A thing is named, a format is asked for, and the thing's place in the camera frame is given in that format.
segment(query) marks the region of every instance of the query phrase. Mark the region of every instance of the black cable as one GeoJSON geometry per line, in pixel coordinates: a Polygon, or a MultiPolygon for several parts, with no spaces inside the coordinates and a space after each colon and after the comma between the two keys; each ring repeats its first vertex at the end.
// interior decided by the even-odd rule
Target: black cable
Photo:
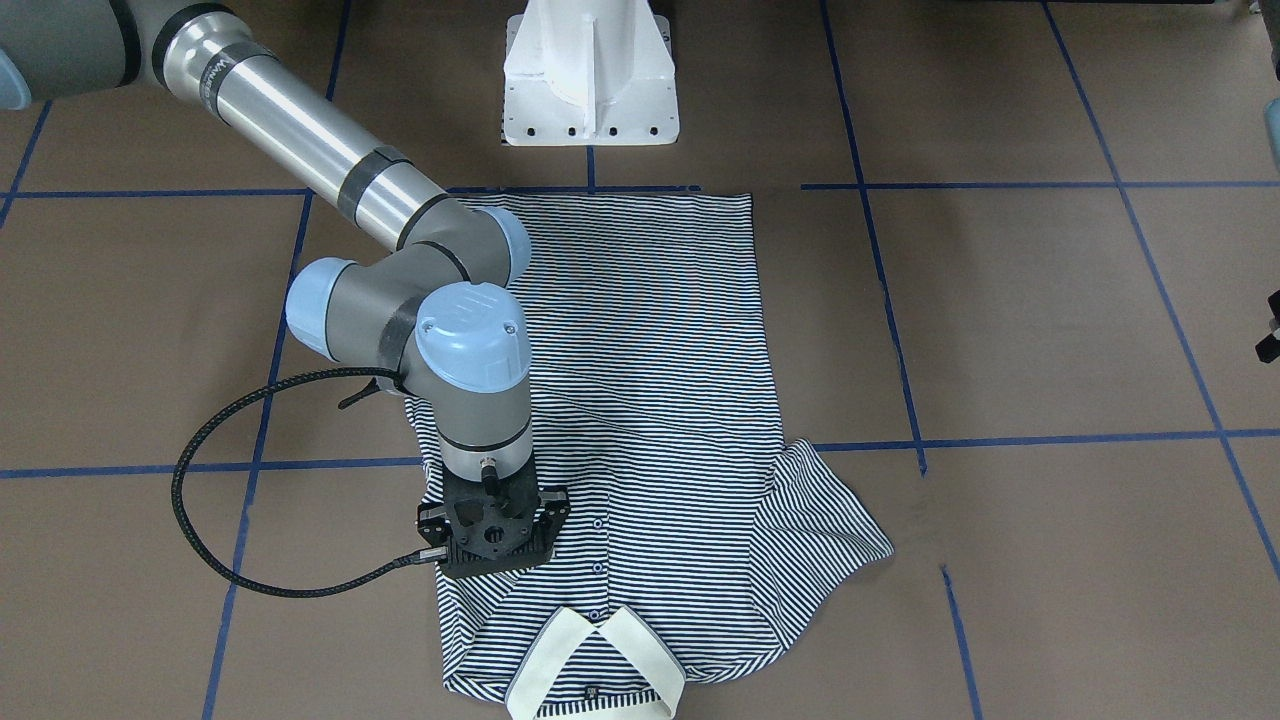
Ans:
{"type": "Polygon", "coordinates": [[[314,373],[302,373],[301,375],[293,375],[292,378],[285,378],[283,380],[271,383],[266,387],[257,388],[253,392],[246,395],[244,397],[237,400],[236,402],[232,402],[227,407],[219,410],[216,415],[210,418],[209,421],[205,423],[204,427],[201,427],[198,430],[196,430],[195,436],[192,436],[191,442],[187,443],[186,450],[182,451],[182,456],[178,457],[178,462],[173,468],[173,486],[170,488],[170,495],[173,500],[173,515],[174,518],[178,519],[178,527],[182,528],[182,534],[183,537],[187,538],[187,542],[191,543],[192,550],[195,550],[196,555],[198,555],[200,559],[205,561],[205,564],[212,568],[215,573],[218,573],[219,575],[227,578],[232,583],[236,583],[237,585],[244,589],[260,592],[264,594],[274,594],[276,597],[325,597],[330,594],[338,594],[340,592],[347,592],[352,588],[358,588],[360,585],[370,580],[374,580],[376,578],[380,578],[387,573],[396,570],[397,568],[404,568],[407,565],[421,565],[436,560],[435,557],[429,557],[422,551],[417,551],[410,555],[404,555],[402,557],[397,557],[396,560],[392,560],[390,562],[383,565],[381,568],[378,568],[371,573],[365,573],[364,575],[353,580],[347,580],[346,583],[339,583],[337,585],[332,585],[328,588],[301,589],[301,591],[291,588],[279,588],[275,585],[268,585],[265,583],[251,580],[241,575],[239,573],[232,570],[227,565],[223,565],[221,561],[214,557],[214,553],[209,551],[209,547],[204,543],[204,541],[200,539],[200,534],[196,532],[196,528],[191,524],[191,518],[187,516],[187,507],[182,501],[182,483],[187,477],[187,469],[191,468],[191,460],[196,456],[196,451],[200,450],[200,446],[204,445],[206,439],[209,439],[209,436],[212,434],[212,432],[218,428],[218,425],[221,425],[223,423],[227,421],[228,418],[248,407],[250,405],[253,405],[260,400],[265,400],[280,391],[289,389],[292,387],[297,387],[306,383],[314,383],[316,380],[324,380],[330,378],[351,378],[351,377],[383,377],[383,378],[392,378],[397,382],[402,379],[399,373],[388,370],[385,368],[330,368],[326,370],[316,370],[314,373]]]}

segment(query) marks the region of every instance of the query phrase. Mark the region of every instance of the brown floor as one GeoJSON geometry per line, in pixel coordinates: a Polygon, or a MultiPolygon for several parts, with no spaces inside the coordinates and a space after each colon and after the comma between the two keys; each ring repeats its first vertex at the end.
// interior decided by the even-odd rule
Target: brown floor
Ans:
{"type": "MultiPolygon", "coordinates": [[[[317,87],[342,47],[337,102],[443,184],[754,193],[786,432],[899,555],[681,717],[1280,716],[1280,85],[1242,3],[832,0],[838,77],[822,3],[676,3],[680,142],[594,158],[497,141],[520,1],[238,5],[317,87]]],[[[169,511],[201,421],[325,365],[278,340],[300,218],[302,261],[376,247],[148,88],[0,115],[0,717],[502,717],[440,688],[426,571],[227,602],[169,511]]],[[[221,557],[251,477],[252,575],[416,547],[399,407],[342,389],[274,405],[265,469],[259,416],[204,451],[221,557]],[[351,459],[392,460],[289,464],[351,459]]]]}

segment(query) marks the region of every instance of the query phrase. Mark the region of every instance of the blue tape line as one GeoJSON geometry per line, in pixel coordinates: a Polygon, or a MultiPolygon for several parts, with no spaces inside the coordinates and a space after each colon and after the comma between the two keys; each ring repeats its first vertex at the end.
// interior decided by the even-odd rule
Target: blue tape line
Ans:
{"type": "MultiPolygon", "coordinates": [[[[325,90],[325,97],[333,100],[333,95],[338,86],[338,72],[342,65],[342,53],[347,44],[347,27],[351,22],[351,0],[344,0],[342,4],[342,19],[338,22],[338,38],[335,41],[333,51],[333,64],[329,69],[329,85],[325,90]]],[[[298,261],[302,258],[302,246],[306,242],[307,236],[307,223],[311,218],[311,206],[315,200],[315,193],[307,191],[302,200],[302,214],[298,219],[298,233],[293,241],[293,258],[289,260],[289,277],[288,281],[293,282],[293,278],[298,274],[298,261]]],[[[288,283],[285,283],[285,296],[288,295],[288,283]]],[[[268,382],[274,383],[280,374],[280,357],[284,355],[284,336],[288,332],[288,323],[284,315],[284,301],[280,302],[280,320],[275,331],[275,348],[271,352],[271,369],[268,373],[268,382]]],[[[257,477],[260,468],[262,465],[262,452],[266,448],[266,433],[271,420],[271,397],[266,397],[262,401],[262,421],[259,424],[257,441],[253,445],[253,469],[250,470],[248,483],[244,487],[244,505],[241,512],[241,527],[239,533],[236,538],[236,557],[232,564],[232,569],[237,573],[239,571],[241,562],[244,560],[244,546],[248,542],[248,509],[253,505],[253,498],[257,495],[257,477]]],[[[223,675],[223,659],[227,653],[227,638],[230,632],[232,614],[236,610],[236,585],[232,584],[227,588],[227,598],[223,602],[223,618],[221,624],[218,628],[218,642],[214,646],[214,660],[209,670],[209,685],[205,691],[205,708],[202,714],[202,720],[212,720],[214,706],[218,702],[218,684],[223,675]]]]}
{"type": "Polygon", "coordinates": [[[870,452],[877,450],[915,450],[918,443],[910,439],[891,439],[883,442],[820,442],[813,448],[818,452],[870,452]]]}
{"type": "Polygon", "coordinates": [[[1208,190],[1233,187],[1280,187],[1280,181],[1140,181],[1140,182],[1102,182],[1102,181],[1030,181],[1030,182],[806,182],[800,190],[1079,190],[1137,187],[1157,190],[1208,190]]]}
{"type": "Polygon", "coordinates": [[[310,192],[305,187],[246,187],[218,190],[52,190],[18,192],[23,200],[64,200],[95,197],[246,197],[246,196],[301,196],[310,192]]]}
{"type": "Polygon", "coordinates": [[[586,187],[588,192],[595,192],[595,146],[586,146],[586,187]]]}
{"type": "Polygon", "coordinates": [[[421,465],[421,456],[412,457],[352,457],[339,460],[266,460],[262,470],[337,470],[346,468],[402,468],[421,465]]]}
{"type": "Polygon", "coordinates": [[[973,660],[969,657],[969,638],[964,634],[964,620],[960,619],[960,606],[956,603],[956,593],[951,587],[951,573],[947,566],[942,566],[942,584],[947,588],[947,605],[951,606],[951,626],[956,632],[956,646],[960,648],[960,664],[964,666],[964,682],[969,687],[969,706],[973,708],[973,720],[982,720],[982,700],[978,697],[978,680],[973,674],[973,660]]]}
{"type": "MultiPolygon", "coordinates": [[[[201,462],[192,465],[191,473],[243,473],[250,462],[201,462]]],[[[54,478],[90,478],[120,475],[168,475],[173,465],[102,465],[88,468],[24,468],[0,470],[0,480],[31,480],[54,478]]]]}
{"type": "Polygon", "coordinates": [[[1258,532],[1258,539],[1262,541],[1262,547],[1266,550],[1267,557],[1271,561],[1271,570],[1275,573],[1276,579],[1280,580],[1280,557],[1276,556],[1275,544],[1271,542],[1271,534],[1267,532],[1267,527],[1262,521],[1262,515],[1258,512],[1257,505],[1253,502],[1253,493],[1249,491],[1249,483],[1244,479],[1244,473],[1240,470],[1240,464],[1235,457],[1235,451],[1231,448],[1228,432],[1222,427],[1222,419],[1217,413],[1217,407],[1213,405],[1212,396],[1210,396],[1208,384],[1204,382],[1204,375],[1201,373],[1199,364],[1196,361],[1196,354],[1192,352],[1192,346],[1187,340],[1187,333],[1183,331],[1183,324],[1178,319],[1178,313],[1174,309],[1174,301],[1165,287],[1165,281],[1160,275],[1160,268],[1156,265],[1156,258],[1151,251],[1151,243],[1147,242],[1147,234],[1143,232],[1142,224],[1138,222],[1138,213],[1134,210],[1133,201],[1129,199],[1129,192],[1125,190],[1125,184],[1120,179],[1120,170],[1116,167],[1115,158],[1111,155],[1111,147],[1107,145],[1107,140],[1102,135],[1102,126],[1098,123],[1098,117],[1093,111],[1093,105],[1089,102],[1089,97],[1084,92],[1084,83],[1080,81],[1080,74],[1075,69],[1075,63],[1071,61],[1071,54],[1066,50],[1066,41],[1062,38],[1062,32],[1059,29],[1057,22],[1053,19],[1053,12],[1050,9],[1046,0],[1041,0],[1041,9],[1044,12],[1044,18],[1048,20],[1050,29],[1053,32],[1053,40],[1057,41],[1057,47],[1062,53],[1066,68],[1071,73],[1071,82],[1075,83],[1075,91],[1079,94],[1080,102],[1084,105],[1084,111],[1089,117],[1089,124],[1093,126],[1093,133],[1097,136],[1098,145],[1102,147],[1102,156],[1106,158],[1107,167],[1111,169],[1111,177],[1115,178],[1116,188],[1120,191],[1120,199],[1124,201],[1125,211],[1129,214],[1129,223],[1133,224],[1134,234],[1138,237],[1138,245],[1142,246],[1142,255],[1147,260],[1147,268],[1151,270],[1151,277],[1156,282],[1156,290],[1160,292],[1160,300],[1165,305],[1169,320],[1174,324],[1174,332],[1178,334],[1178,342],[1181,345],[1183,355],[1187,356],[1187,364],[1190,366],[1192,375],[1196,378],[1196,386],[1199,388],[1201,398],[1204,401],[1204,407],[1208,410],[1210,419],[1213,421],[1213,429],[1217,430],[1217,436],[1222,445],[1222,452],[1226,454],[1226,461],[1231,466],[1231,473],[1235,475],[1235,482],[1240,488],[1244,505],[1249,510],[1249,515],[1253,519],[1253,527],[1258,532]]]}
{"type": "Polygon", "coordinates": [[[460,186],[447,188],[451,195],[554,195],[561,192],[701,192],[700,184],[539,184],[515,187],[460,186]]]}
{"type": "MultiPolygon", "coordinates": [[[[315,193],[308,192],[302,201],[302,214],[298,219],[298,232],[293,241],[293,258],[289,261],[289,281],[297,274],[298,259],[302,256],[302,246],[307,236],[307,223],[311,218],[311,205],[315,193]]],[[[288,323],[284,319],[284,302],[280,302],[280,320],[275,329],[275,347],[271,351],[271,369],[268,373],[268,384],[274,383],[280,375],[280,357],[284,355],[284,337],[288,334],[288,323]]],[[[244,484],[244,502],[241,506],[239,530],[236,533],[236,555],[232,559],[232,570],[241,571],[244,562],[244,548],[248,544],[250,509],[257,496],[257,478],[261,473],[262,452],[266,450],[266,433],[271,423],[271,401],[274,396],[262,400],[262,419],[257,425],[257,439],[253,442],[253,460],[248,471],[248,482],[244,484]]],[[[223,675],[223,659],[227,653],[227,637],[230,632],[232,615],[236,611],[236,585],[227,589],[227,598],[223,602],[223,618],[218,628],[218,641],[214,646],[214,660],[209,669],[209,685],[205,689],[205,710],[202,720],[212,720],[214,705],[218,701],[218,683],[223,675]]]]}
{"type": "Polygon", "coordinates": [[[831,13],[827,9],[827,0],[818,0],[822,12],[822,26],[827,33],[827,51],[831,54],[831,69],[836,77],[836,92],[840,95],[840,110],[845,115],[845,135],[849,137],[849,155],[854,161],[854,176],[858,178],[859,195],[863,201],[863,218],[867,222],[867,234],[870,238],[872,258],[876,261],[876,275],[884,295],[884,319],[888,323],[888,333],[893,341],[893,351],[897,354],[897,372],[902,382],[902,401],[906,404],[906,419],[911,425],[911,439],[915,441],[915,456],[920,465],[920,474],[929,471],[928,460],[924,457],[924,446],[920,443],[920,421],[915,415],[915,401],[911,397],[911,379],[906,373],[906,356],[902,354],[902,340],[897,332],[897,320],[893,315],[893,299],[888,290],[888,277],[884,274],[884,259],[881,255],[879,236],[876,232],[876,218],[872,214],[872,200],[867,192],[867,176],[863,173],[863,160],[858,152],[858,137],[854,135],[854,115],[849,109],[849,96],[845,92],[845,77],[840,69],[840,54],[836,51],[836,36],[831,29],[831,13]]]}
{"type": "Polygon", "coordinates": [[[1080,190],[1114,188],[1114,182],[872,182],[867,190],[1080,190]]]}
{"type": "Polygon", "coordinates": [[[1280,187],[1280,181],[1124,181],[1124,187],[1212,188],[1212,187],[1280,187]]]}
{"type": "Polygon", "coordinates": [[[1280,437],[1280,428],[1254,428],[1248,430],[1226,430],[1226,437],[1229,438],[1251,438],[1251,437],[1280,437]]]}
{"type": "Polygon", "coordinates": [[[1123,442],[1170,442],[1183,439],[1217,439],[1216,430],[1187,430],[1167,433],[1115,433],[1092,436],[1029,436],[993,438],[927,439],[924,447],[1010,447],[1032,445],[1114,445],[1123,442]]]}
{"type": "Polygon", "coordinates": [[[329,85],[325,87],[325,100],[333,100],[338,90],[338,70],[342,68],[342,51],[347,47],[347,26],[351,24],[351,0],[342,4],[342,19],[338,20],[338,40],[333,49],[333,61],[329,64],[329,85]]]}
{"type": "Polygon", "coordinates": [[[22,152],[18,172],[13,174],[13,182],[9,184],[9,193],[4,199],[4,205],[0,205],[0,228],[9,219],[9,209],[13,208],[13,201],[18,196],[18,188],[22,187],[22,178],[27,174],[27,167],[31,165],[31,156],[36,154],[36,143],[40,142],[40,133],[45,132],[45,120],[49,119],[49,111],[52,109],[54,101],[46,100],[45,106],[40,109],[40,117],[36,118],[36,126],[31,128],[31,137],[27,138],[27,149],[22,152]]]}
{"type": "Polygon", "coordinates": [[[223,675],[223,659],[227,656],[227,635],[232,629],[232,610],[236,607],[236,584],[227,583],[227,594],[223,596],[223,615],[218,625],[218,639],[214,643],[214,661],[209,666],[209,684],[205,685],[205,703],[201,708],[201,720],[212,720],[214,703],[218,702],[218,682],[223,675]]]}
{"type": "MultiPolygon", "coordinates": [[[[1280,428],[1247,428],[1226,430],[1230,438],[1280,438],[1280,428]]],[[[1009,447],[1036,445],[1112,445],[1123,442],[1175,442],[1194,439],[1217,439],[1217,430],[1181,430],[1162,433],[1112,433],[1084,436],[1027,436],[1027,437],[988,437],[988,438],[940,438],[922,439],[925,448],[948,447],[1009,447]]],[[[915,441],[891,439],[869,442],[827,442],[814,443],[818,452],[864,452],[879,450],[914,450],[915,441]]],[[[259,469],[275,470],[335,470],[344,468],[398,468],[421,465],[419,456],[407,457],[332,457],[319,460],[264,460],[259,469]]],[[[251,470],[252,462],[202,462],[192,465],[188,473],[242,473],[251,470]]],[[[0,470],[0,480],[90,478],[116,475],[168,475],[173,465],[106,465],[83,468],[19,468],[0,470]]]]}

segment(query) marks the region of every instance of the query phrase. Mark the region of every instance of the white metal stand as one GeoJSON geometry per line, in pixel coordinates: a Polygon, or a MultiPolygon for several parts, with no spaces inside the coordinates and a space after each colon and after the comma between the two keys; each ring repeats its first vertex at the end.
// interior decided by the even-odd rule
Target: white metal stand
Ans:
{"type": "Polygon", "coordinates": [[[675,142],[669,38],[669,23],[646,0],[529,0],[507,23],[507,142],[675,142]]]}

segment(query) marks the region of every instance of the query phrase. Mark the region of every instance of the cable connector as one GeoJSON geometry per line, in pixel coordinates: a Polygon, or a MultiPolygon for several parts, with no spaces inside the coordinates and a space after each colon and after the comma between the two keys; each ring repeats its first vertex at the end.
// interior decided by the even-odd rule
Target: cable connector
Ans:
{"type": "Polygon", "coordinates": [[[410,561],[410,565],[426,565],[429,562],[444,562],[448,559],[449,559],[449,548],[448,547],[444,547],[444,546],[442,546],[442,547],[424,547],[422,550],[417,551],[416,555],[413,555],[413,560],[410,561]]]}

